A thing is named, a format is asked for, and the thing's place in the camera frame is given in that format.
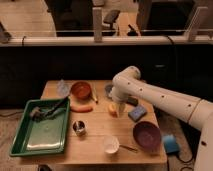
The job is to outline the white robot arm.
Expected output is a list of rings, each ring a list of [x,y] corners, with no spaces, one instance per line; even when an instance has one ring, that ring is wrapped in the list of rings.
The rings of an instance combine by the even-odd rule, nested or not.
[[[144,83],[140,70],[129,66],[113,79],[111,97],[117,104],[129,96],[144,99],[201,132],[194,171],[213,171],[213,102]]]

